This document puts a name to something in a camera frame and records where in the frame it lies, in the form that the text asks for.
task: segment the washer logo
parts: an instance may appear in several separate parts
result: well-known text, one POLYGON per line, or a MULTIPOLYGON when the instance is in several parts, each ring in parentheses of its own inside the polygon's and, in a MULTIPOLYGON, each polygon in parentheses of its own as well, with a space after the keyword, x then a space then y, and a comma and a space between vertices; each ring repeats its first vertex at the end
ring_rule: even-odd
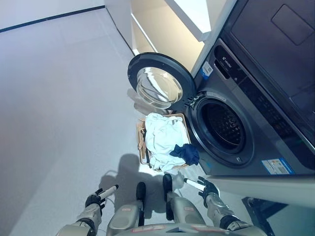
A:
POLYGON ((225 64, 226 64, 229 68, 232 68, 231 64, 228 63, 228 61, 226 60, 226 57, 222 57, 222 60, 225 62, 225 64))

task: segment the laundry basket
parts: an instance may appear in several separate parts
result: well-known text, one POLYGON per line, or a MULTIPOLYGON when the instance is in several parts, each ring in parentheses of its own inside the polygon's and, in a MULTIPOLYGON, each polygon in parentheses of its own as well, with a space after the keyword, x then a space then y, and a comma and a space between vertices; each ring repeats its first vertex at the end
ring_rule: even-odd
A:
MULTIPOLYGON (((185 121, 185 116, 183 114, 171 114, 171 115, 165 115, 164 117, 181 117, 183 119, 183 124, 186 129, 186 134, 189 143, 191 144, 189 133, 187 131, 187 125, 185 121)), ((140 123, 137 124, 137 141, 138 141, 138 150, 140 155, 140 163, 143 165, 149 165, 149 161, 151 158, 151 152, 146 148, 145 143, 145 134, 146 134, 146 127, 145 127, 145 120, 141 120, 140 123)), ((186 167, 187 164, 181 165, 181 166, 174 166, 173 169, 181 169, 186 167)))

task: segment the baseboard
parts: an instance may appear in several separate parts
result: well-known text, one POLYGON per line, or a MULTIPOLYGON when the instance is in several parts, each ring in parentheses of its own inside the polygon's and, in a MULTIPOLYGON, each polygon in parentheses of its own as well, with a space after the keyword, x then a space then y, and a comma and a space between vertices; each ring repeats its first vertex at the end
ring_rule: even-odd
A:
POLYGON ((79 14, 79 13, 83 13, 83 12, 87 12, 87 11, 93 11, 93 10, 102 9, 102 8, 105 8, 105 5, 91 7, 91 8, 87 8, 87 9, 83 9, 83 10, 78 10, 78 11, 72 11, 72 12, 68 12, 68 13, 64 13, 64 14, 60 14, 60 15, 56 15, 56 16, 50 16, 50 17, 46 17, 46 18, 43 18, 43 19, 30 21, 30 22, 19 24, 19 25, 10 26, 10 27, 7 27, 7 28, 0 29, 0 33, 8 31, 8 30, 13 30, 13 29, 17 29, 17 28, 20 28, 20 27, 24 27, 24 26, 33 25, 33 24, 40 23, 40 22, 43 22, 43 21, 49 21, 49 20, 53 20, 53 19, 56 19, 56 18, 60 18, 60 17, 71 16, 71 15, 75 15, 75 14, 79 14))

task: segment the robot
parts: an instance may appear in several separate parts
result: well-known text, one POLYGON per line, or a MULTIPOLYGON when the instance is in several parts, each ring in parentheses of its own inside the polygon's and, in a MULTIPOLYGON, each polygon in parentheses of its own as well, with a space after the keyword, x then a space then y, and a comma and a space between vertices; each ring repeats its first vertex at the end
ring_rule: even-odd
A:
MULTIPOLYGON (((213 221, 213 226, 207 226, 194 204, 188 199, 179 197, 172 191, 172 177, 163 176, 164 200, 166 202, 166 218, 173 220, 170 224, 144 225, 144 207, 146 185, 140 182, 137 185, 136 200, 133 203, 120 207, 110 220, 107 236, 266 236, 260 228, 241 221, 234 212, 220 199, 219 190, 203 177, 194 182, 185 179, 185 182, 197 187, 203 198, 204 206, 208 209, 207 215, 213 221)), ((97 190, 91 194, 86 202, 84 211, 72 225, 65 225, 56 236, 96 236, 101 223, 102 209, 106 197, 118 189, 115 185, 105 191, 97 190)))

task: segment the laundry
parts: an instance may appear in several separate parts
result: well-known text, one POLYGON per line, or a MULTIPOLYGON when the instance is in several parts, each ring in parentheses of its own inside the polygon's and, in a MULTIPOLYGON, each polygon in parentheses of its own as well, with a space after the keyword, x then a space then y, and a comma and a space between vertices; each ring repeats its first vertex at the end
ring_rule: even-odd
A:
POLYGON ((146 117, 145 125, 147 130, 145 143, 151 152, 152 168, 167 171, 174 166, 184 165, 184 159, 170 155, 175 145, 182 147, 189 143, 183 119, 150 113, 146 117))
POLYGON ((184 144, 182 147, 175 145, 173 151, 170 152, 171 156, 177 156, 185 160, 188 165, 198 165, 199 153, 194 145, 184 144))

